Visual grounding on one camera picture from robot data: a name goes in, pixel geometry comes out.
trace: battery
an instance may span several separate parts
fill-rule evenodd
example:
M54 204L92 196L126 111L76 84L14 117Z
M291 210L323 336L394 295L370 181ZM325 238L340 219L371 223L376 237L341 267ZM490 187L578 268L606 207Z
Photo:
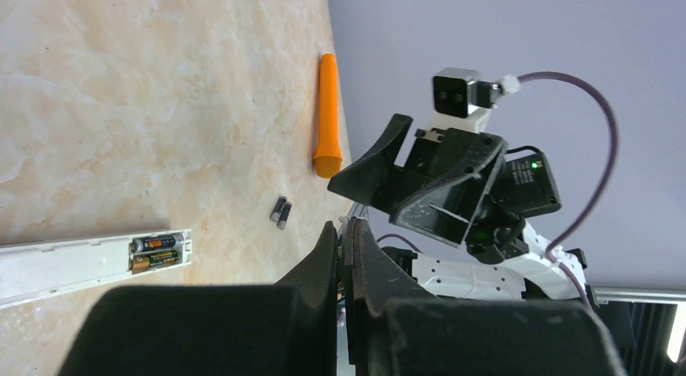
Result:
M165 234L155 237L141 237L140 239L133 239L131 243L132 253L143 253L150 251L162 251L164 249L172 249L184 243L184 236L179 234Z
M160 265L171 264L179 261L179 252L164 251L152 253L144 256L135 256L132 260L131 269L142 271L148 268L159 267Z

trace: fluorescent light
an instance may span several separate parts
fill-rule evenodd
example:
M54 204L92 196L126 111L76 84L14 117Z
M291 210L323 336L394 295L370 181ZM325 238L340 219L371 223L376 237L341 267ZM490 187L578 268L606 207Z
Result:
M679 360L679 352L681 352L681 344L684 342L684 334L686 334L686 303L680 303L676 307L674 324L671 325L671 334L669 335L669 344L667 345L667 356L673 362Z

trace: gray wall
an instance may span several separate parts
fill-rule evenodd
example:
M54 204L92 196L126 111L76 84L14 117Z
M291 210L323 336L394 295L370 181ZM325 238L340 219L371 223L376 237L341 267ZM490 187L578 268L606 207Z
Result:
M686 0L329 0L351 153L393 113L424 127L431 77L447 66L503 74L559 70L597 86L620 119L620 162L581 247L590 281L686 289ZM540 82L499 103L488 131L532 144L553 164L563 209L532 223L549 239L586 204L608 135L601 111L572 86ZM397 163L410 147L405 143ZM469 260L371 214L376 235L405 234L431 255Z

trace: battery compartment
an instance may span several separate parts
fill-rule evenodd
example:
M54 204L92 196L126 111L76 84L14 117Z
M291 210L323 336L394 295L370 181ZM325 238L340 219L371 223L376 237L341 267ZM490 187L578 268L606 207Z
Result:
M133 240L164 234L184 236L184 241L173 248L179 260L134 273L130 247ZM181 268L191 264L192 258L193 235L190 229L0 246L0 309L165 269Z

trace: marble table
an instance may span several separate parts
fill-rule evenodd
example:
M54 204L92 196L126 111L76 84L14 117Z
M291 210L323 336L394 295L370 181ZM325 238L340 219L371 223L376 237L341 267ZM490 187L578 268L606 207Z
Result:
M188 227L124 284L274 282L350 207L311 165L327 0L0 0L0 40L1 244ZM110 288L1 310L0 374L54 374Z

